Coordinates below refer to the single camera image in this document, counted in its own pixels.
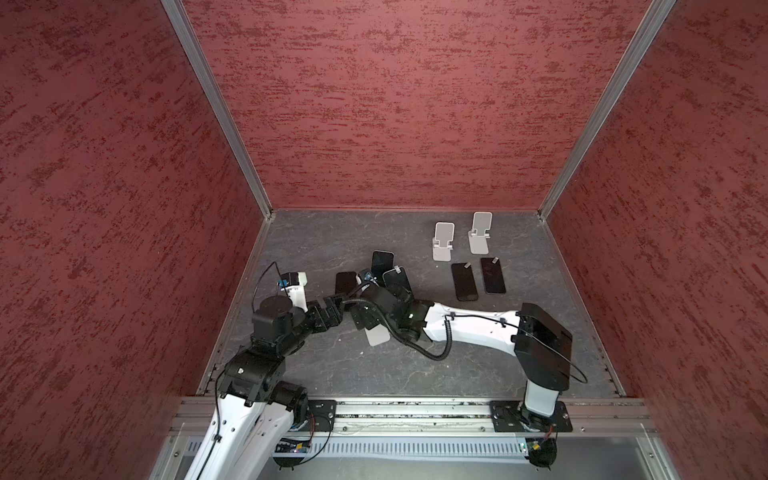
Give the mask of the black phone with tag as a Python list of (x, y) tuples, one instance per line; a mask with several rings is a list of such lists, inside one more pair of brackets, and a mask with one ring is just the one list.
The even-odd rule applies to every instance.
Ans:
[(404, 267), (395, 266), (382, 274), (385, 289), (399, 301), (413, 299), (413, 291)]
[(455, 295), (460, 302), (473, 302), (479, 298), (477, 285), (470, 263), (452, 263), (451, 274)]

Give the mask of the white phone stand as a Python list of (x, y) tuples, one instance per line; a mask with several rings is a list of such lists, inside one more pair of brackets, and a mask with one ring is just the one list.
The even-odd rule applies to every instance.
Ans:
[(432, 240), (432, 258), (435, 262), (450, 262), (455, 235), (455, 224), (437, 222)]
[(489, 254), (488, 240), (492, 220), (493, 214), (491, 212), (475, 212), (473, 214), (472, 226), (468, 232), (469, 248), (473, 255)]

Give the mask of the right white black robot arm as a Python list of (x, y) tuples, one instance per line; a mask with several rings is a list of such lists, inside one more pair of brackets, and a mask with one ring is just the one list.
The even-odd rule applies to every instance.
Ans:
[(517, 310), (486, 312), (417, 300), (412, 292), (374, 283), (356, 287), (339, 309), (360, 329), (382, 327), (396, 342), (432, 360), (447, 359), (456, 343), (490, 348), (517, 359), (526, 377), (524, 396), (495, 417), (528, 432), (570, 432), (560, 395), (572, 379), (586, 384), (586, 374), (571, 360), (573, 336), (536, 304)]

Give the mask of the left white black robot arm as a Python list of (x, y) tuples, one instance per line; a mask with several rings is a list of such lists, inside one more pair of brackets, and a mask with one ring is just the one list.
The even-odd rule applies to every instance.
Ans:
[(187, 478), (256, 479), (270, 460), (294, 467), (319, 453), (315, 436), (333, 422), (283, 375), (309, 336), (342, 322), (348, 297), (309, 301), (305, 285), (303, 272), (280, 273), (273, 295), (253, 298), (250, 342), (215, 375), (214, 413)]

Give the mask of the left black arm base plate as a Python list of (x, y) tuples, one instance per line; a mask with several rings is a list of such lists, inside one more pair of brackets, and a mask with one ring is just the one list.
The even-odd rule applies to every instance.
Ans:
[(337, 412), (338, 402), (331, 399), (309, 399), (305, 421), (299, 432), (331, 432)]

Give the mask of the aluminium front rail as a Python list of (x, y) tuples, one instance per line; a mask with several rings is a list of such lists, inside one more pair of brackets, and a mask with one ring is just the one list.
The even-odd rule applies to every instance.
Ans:
[[(653, 437), (658, 429), (642, 399), (564, 398), (558, 420), (575, 438)], [(333, 407), (312, 399), (314, 413), (327, 417), (339, 437), (498, 435), (501, 408), (509, 403), (486, 398), (338, 397)]]

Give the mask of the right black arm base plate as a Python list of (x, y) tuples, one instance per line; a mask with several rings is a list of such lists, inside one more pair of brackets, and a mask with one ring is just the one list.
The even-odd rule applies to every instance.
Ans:
[(496, 400), (489, 403), (496, 433), (571, 433), (573, 426), (562, 401), (557, 401), (552, 415), (529, 410), (522, 400)]

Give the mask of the left aluminium corner post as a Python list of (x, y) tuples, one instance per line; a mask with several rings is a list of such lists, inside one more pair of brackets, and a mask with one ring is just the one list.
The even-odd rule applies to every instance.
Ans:
[(183, 2), (177, 0), (162, 0), (161, 4), (262, 216), (266, 221), (271, 221), (274, 215), (273, 206), (253, 164), (245, 142), (238, 131), (224, 95), (218, 86), (209, 62), (205, 57), (203, 48), (194, 31), (192, 22), (186, 12)]

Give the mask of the aluminium corner post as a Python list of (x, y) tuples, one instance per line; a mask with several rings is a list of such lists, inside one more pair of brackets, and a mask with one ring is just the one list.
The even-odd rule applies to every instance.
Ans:
[(538, 209), (538, 217), (542, 223), (547, 222), (675, 4), (675, 0), (650, 2), (563, 168)]
[(161, 4), (262, 216), (266, 221), (271, 221), (274, 215), (273, 206), (253, 164), (245, 142), (238, 131), (224, 95), (218, 86), (209, 62), (205, 57), (203, 48), (194, 31), (192, 22), (186, 12), (183, 2), (177, 0), (162, 0)]

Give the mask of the right aluminium corner post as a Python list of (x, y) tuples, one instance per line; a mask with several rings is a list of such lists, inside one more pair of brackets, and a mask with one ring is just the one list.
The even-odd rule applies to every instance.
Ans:
[(547, 222), (675, 4), (675, 0), (650, 2), (563, 168), (538, 209), (538, 217), (542, 223)]

